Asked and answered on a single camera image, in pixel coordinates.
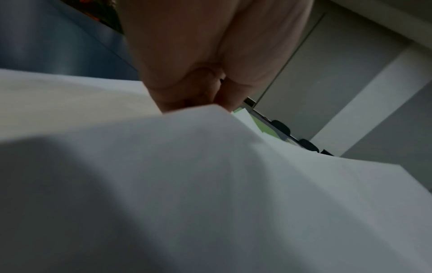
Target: skin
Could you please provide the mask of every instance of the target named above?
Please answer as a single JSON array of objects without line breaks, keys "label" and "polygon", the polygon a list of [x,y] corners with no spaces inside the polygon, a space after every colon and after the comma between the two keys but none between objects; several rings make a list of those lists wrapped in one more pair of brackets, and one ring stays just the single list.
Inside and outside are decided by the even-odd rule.
[{"label": "skin", "polygon": [[140,78],[162,112],[210,103],[232,111],[282,68],[312,2],[120,0],[117,10]]}]

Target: black object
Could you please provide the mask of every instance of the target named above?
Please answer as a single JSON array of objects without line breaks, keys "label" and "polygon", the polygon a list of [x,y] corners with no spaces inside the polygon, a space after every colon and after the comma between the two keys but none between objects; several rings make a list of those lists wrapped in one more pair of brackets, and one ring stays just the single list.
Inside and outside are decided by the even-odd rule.
[{"label": "black object", "polygon": [[321,152],[323,155],[328,155],[328,156],[334,156],[334,155],[332,155],[331,153],[329,153],[328,151],[326,151],[326,150],[323,150],[322,152]]},{"label": "black object", "polygon": [[291,130],[288,128],[288,126],[286,126],[282,122],[278,120],[273,120],[270,122],[270,124],[273,125],[279,131],[281,131],[282,133],[286,134],[287,136],[291,135]]},{"label": "black object", "polygon": [[303,146],[303,148],[305,148],[306,150],[313,151],[313,152],[320,152],[320,150],[315,145],[313,145],[309,140],[300,139],[298,141],[298,144]]}]

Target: blue surface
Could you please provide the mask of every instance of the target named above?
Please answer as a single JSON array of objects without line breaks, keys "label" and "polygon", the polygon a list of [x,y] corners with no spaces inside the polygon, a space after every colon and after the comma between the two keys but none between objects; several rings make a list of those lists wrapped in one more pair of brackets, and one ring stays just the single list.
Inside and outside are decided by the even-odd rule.
[{"label": "blue surface", "polygon": [[0,1],[0,68],[138,79],[120,34],[93,20],[78,25],[82,14],[60,4]]}]

